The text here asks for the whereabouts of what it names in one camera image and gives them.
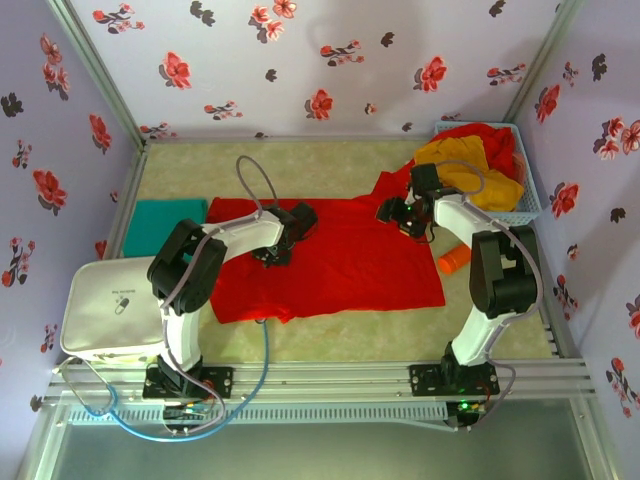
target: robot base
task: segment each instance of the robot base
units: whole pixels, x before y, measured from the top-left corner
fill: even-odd
[[[158,365],[150,365],[147,368],[144,389],[142,390],[142,398],[145,400],[171,400],[184,398],[206,399],[209,394],[186,382],[182,377],[178,377],[179,381],[173,378],[178,373],[173,370],[162,368],[163,360],[158,357]],[[210,384],[216,392],[224,399],[231,398],[231,389],[233,387],[233,368],[231,367],[203,367],[202,360],[198,362],[187,373],[194,376],[203,383]]]
[[[447,345],[440,365],[411,365],[409,381],[414,397],[483,395],[500,393],[496,369],[490,363],[474,367],[460,365]]]

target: laundry basket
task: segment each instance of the laundry basket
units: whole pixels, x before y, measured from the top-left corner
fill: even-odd
[[[436,135],[445,130],[451,130],[452,128],[467,125],[471,122],[437,122],[436,123]],[[522,138],[520,138],[520,132],[518,127],[512,123],[486,123],[493,128],[509,127],[515,138],[516,149],[515,151],[521,153],[524,156],[525,165],[527,167],[527,175],[524,182],[524,194],[518,202],[515,211],[513,212],[487,212],[493,218],[500,220],[508,225],[526,225],[535,219],[542,207],[540,206],[540,198],[536,191],[536,186],[533,183],[533,176],[531,175],[531,168],[529,167],[529,159],[527,158],[527,152],[524,151],[524,145],[522,145]]]

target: floral wallpaper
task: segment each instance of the floral wallpaper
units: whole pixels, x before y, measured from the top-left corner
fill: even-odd
[[[500,121],[558,6],[558,0],[70,3],[151,140],[424,135],[442,117]],[[554,94],[550,88],[542,117],[553,109]],[[153,131],[158,125],[169,134]]]
[[[71,278],[104,252],[135,148],[46,3],[3,6],[0,63],[0,478],[13,479]]]
[[[624,478],[640,478],[640,31],[628,15],[635,5],[587,2],[516,122],[548,199],[536,221],[555,279],[548,293],[587,361]]]

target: orange bottle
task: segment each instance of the orange bottle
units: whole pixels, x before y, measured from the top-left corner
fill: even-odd
[[[453,250],[449,250],[438,259],[438,266],[442,273],[451,275],[471,261],[471,249],[464,243]]]

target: glass panel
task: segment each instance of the glass panel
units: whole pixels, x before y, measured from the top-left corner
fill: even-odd
[[[397,424],[238,425],[186,444],[116,426],[69,428],[64,480],[591,478],[568,402],[507,402],[467,434]]]

